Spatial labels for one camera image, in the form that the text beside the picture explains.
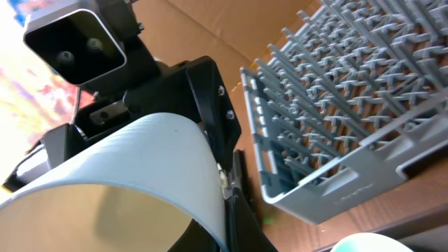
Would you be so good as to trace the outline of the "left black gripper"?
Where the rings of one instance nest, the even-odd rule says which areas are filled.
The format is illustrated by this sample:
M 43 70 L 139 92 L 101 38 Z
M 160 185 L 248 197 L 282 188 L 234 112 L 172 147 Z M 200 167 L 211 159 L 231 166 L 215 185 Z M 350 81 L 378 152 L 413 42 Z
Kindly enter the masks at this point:
M 48 166 L 54 169 L 144 116 L 174 113 L 202 124 L 216 161 L 231 172 L 233 149 L 242 131 L 216 63 L 203 56 L 166 66 L 152 57 L 139 37 L 124 46 L 130 62 L 82 85 L 80 89 L 94 95 L 94 101 L 77 106 L 70 123 L 47 131 L 24 160 L 46 152 Z

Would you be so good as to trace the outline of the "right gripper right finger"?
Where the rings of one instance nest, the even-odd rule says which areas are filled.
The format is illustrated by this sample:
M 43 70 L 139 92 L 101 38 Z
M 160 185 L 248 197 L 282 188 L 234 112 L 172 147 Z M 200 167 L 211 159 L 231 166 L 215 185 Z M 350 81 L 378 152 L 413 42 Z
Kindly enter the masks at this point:
M 233 188 L 225 201 L 227 246 L 231 252 L 276 252 L 259 226 L 243 192 Z

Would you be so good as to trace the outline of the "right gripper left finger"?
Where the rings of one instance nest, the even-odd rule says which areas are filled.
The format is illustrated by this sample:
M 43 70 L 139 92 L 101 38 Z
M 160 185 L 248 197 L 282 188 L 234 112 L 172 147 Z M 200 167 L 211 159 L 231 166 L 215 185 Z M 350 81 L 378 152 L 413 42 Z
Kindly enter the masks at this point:
M 194 219 L 168 252 L 219 252 L 215 239 Z

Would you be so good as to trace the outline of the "white pink bowl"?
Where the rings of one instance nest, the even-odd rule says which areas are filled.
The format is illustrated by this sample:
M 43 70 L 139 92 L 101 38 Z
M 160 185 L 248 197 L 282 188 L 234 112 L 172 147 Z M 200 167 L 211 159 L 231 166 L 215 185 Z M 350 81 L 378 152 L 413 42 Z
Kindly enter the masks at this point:
M 119 129 L 1 204 L 2 251 L 168 251 L 195 221 L 227 250 L 217 161 L 173 113 Z

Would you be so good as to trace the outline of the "light blue bowl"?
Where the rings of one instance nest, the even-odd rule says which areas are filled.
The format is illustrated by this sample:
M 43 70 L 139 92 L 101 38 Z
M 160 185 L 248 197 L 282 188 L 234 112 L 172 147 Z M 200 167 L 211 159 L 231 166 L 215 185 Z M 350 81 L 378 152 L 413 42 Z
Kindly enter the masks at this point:
M 382 234 L 362 232 L 341 239 L 330 252 L 413 252 L 413 250 Z

